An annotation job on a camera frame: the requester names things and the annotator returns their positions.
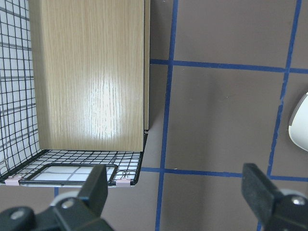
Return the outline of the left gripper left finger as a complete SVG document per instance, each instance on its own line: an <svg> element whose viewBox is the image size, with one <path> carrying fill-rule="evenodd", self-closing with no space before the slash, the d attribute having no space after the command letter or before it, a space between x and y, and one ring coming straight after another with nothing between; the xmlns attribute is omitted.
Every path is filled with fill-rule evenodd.
<svg viewBox="0 0 308 231"><path fill-rule="evenodd" d="M108 183L105 165L95 165L79 191L81 200L96 216L101 216L108 196Z"/></svg>

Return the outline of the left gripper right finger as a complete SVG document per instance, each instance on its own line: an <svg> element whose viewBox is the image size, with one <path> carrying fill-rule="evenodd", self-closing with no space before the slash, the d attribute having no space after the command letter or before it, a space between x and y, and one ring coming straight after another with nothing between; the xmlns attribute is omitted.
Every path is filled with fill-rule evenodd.
<svg viewBox="0 0 308 231"><path fill-rule="evenodd" d="M253 163L243 165L241 192L258 221L269 221L276 204L284 198L284 194Z"/></svg>

